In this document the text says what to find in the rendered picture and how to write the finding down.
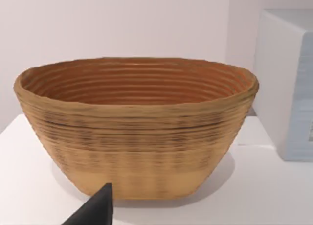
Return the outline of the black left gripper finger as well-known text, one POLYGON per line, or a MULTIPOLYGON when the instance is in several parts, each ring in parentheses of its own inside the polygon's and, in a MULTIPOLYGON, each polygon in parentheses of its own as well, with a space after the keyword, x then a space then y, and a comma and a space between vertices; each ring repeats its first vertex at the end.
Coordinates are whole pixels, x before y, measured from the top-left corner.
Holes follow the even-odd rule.
POLYGON ((61 225, 112 225, 113 189, 106 183, 61 225))

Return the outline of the brown woven basket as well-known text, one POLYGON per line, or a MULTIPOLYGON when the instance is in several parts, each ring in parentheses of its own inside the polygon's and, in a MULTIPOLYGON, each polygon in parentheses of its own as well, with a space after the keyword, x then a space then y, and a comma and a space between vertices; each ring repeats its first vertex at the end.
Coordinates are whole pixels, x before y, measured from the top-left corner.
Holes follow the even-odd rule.
POLYGON ((13 86, 39 141, 83 193, 177 199, 213 173, 259 90, 249 70, 183 58, 103 57, 32 67, 13 86))

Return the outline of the pale microwave oven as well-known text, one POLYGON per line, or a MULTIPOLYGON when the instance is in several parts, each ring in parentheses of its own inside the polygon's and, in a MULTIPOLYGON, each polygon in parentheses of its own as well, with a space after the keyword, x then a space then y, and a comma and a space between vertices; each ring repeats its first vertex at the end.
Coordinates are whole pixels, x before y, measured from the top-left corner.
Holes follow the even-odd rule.
POLYGON ((253 108, 285 161, 313 162, 313 9, 261 13, 253 108))

